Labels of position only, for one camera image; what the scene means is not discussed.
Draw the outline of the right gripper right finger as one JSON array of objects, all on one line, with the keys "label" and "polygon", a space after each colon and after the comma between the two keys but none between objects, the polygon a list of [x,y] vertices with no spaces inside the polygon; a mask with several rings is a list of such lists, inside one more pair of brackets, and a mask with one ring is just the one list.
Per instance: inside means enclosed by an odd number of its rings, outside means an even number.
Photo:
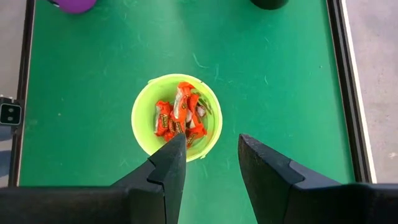
[{"label": "right gripper right finger", "polygon": [[238,158],[258,224],[284,224],[294,187],[312,189],[340,185],[248,134],[239,135]]}]

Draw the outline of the purple plastic bucket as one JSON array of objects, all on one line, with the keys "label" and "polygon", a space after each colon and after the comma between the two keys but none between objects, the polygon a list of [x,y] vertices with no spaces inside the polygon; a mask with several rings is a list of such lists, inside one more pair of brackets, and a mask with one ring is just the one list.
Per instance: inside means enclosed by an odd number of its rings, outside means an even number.
[{"label": "purple plastic bucket", "polygon": [[81,14],[94,7],[97,0],[47,0],[53,6],[69,14]]}]

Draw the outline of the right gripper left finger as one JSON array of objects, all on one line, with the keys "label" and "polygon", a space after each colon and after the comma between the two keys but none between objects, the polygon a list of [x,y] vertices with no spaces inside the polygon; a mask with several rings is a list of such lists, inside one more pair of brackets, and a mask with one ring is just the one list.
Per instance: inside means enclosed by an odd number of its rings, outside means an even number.
[{"label": "right gripper left finger", "polygon": [[127,190],[129,224],[178,224],[186,160],[186,137],[178,134],[113,184]]}]

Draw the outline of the silver red candy pack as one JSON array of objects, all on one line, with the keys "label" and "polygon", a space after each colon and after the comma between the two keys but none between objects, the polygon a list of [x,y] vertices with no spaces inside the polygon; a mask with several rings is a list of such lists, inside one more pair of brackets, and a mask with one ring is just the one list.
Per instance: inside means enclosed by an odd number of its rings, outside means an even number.
[{"label": "silver red candy pack", "polygon": [[187,117],[187,101],[191,96],[191,90],[194,86],[188,82],[180,82],[177,85],[177,94],[174,101],[173,119],[179,123],[184,123]]}]

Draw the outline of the green plastic bucket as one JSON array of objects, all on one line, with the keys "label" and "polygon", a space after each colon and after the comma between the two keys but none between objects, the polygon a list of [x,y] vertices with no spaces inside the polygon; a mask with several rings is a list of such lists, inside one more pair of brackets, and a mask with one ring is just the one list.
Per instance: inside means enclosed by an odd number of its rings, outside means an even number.
[{"label": "green plastic bucket", "polygon": [[159,100],[171,101],[177,93],[177,84],[189,82],[200,94],[202,105],[206,107],[204,126],[208,134],[193,142],[187,150],[187,162],[203,159],[213,149],[223,127],[223,116],[218,99],[213,90],[203,81],[185,74],[172,73],[151,79],[138,94],[131,113],[131,126],[136,141],[143,151],[153,155],[165,144],[155,131],[155,104]]}]

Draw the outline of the black plastic bucket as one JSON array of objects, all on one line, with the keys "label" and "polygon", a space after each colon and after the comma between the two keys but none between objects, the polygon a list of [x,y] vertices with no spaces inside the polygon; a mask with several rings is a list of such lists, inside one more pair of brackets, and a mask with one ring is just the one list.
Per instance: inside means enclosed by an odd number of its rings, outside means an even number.
[{"label": "black plastic bucket", "polygon": [[284,7],[289,0],[250,0],[255,6],[264,10],[276,10]]}]

